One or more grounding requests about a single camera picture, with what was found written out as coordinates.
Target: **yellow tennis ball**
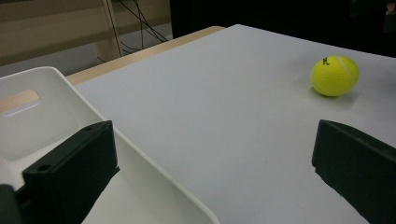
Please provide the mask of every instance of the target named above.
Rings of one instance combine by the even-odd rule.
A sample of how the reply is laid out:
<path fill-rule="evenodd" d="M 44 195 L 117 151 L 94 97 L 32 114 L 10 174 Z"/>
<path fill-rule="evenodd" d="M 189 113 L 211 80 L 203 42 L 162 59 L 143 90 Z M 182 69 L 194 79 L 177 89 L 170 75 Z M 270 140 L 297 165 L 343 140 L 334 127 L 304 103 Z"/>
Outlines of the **yellow tennis ball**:
<path fill-rule="evenodd" d="M 312 68 L 311 84 L 325 96 L 344 95 L 353 89 L 359 79 L 359 67 L 347 56 L 328 56 Z"/>

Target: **white table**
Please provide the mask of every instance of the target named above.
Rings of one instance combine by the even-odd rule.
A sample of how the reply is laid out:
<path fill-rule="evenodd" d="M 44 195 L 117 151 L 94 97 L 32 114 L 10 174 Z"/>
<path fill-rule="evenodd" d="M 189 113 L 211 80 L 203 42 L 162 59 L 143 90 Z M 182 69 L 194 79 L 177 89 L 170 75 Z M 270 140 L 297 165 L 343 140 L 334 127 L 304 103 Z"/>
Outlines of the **white table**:
<path fill-rule="evenodd" d="M 328 55 L 360 67 L 347 95 L 311 88 Z M 223 224 L 364 224 L 315 173 L 312 152 L 320 119 L 396 146 L 395 64 L 235 25 L 77 89 Z"/>

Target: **dark background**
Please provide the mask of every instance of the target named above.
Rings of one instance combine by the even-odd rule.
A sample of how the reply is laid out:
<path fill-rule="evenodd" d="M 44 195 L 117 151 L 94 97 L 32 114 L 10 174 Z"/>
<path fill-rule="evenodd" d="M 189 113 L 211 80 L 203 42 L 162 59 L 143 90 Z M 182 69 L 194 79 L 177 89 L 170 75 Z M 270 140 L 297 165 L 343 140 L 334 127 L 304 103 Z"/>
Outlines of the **dark background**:
<path fill-rule="evenodd" d="M 243 24 L 346 49 L 396 57 L 396 34 L 383 33 L 386 5 L 349 17 L 350 0 L 170 0 L 174 38 L 209 26 Z"/>

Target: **white tray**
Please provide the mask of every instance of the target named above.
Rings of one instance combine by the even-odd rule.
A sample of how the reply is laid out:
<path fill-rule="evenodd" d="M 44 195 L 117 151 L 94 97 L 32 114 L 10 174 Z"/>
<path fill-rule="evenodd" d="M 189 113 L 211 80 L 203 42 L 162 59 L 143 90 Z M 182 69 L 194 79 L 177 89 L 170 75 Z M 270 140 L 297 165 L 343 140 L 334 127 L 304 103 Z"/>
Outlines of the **white tray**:
<path fill-rule="evenodd" d="M 19 100 L 21 92 L 32 100 L 5 109 L 5 104 Z M 27 166 L 79 129 L 103 120 L 106 118 L 53 67 L 0 78 L 0 184 L 20 188 L 24 184 L 21 172 Z M 114 133 L 120 171 L 83 223 L 219 224 L 204 204 L 117 127 Z"/>

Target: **floor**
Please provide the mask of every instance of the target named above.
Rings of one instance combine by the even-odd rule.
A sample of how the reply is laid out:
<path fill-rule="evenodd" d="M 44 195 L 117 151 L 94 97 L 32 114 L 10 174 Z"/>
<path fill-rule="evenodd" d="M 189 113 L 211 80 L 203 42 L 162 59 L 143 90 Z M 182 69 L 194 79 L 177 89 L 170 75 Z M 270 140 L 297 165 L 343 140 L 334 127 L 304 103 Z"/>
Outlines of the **floor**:
<path fill-rule="evenodd" d="M 138 50 L 161 44 L 163 41 L 170 39 L 172 39 L 171 23 L 152 27 L 152 30 L 147 29 L 142 32 L 137 31 L 120 36 L 121 46 L 125 54 L 134 53 Z M 68 76 L 103 62 L 104 61 L 96 56 L 93 45 L 89 44 L 18 63 L 0 66 L 0 77 L 40 66 L 55 67 L 62 74 Z"/>

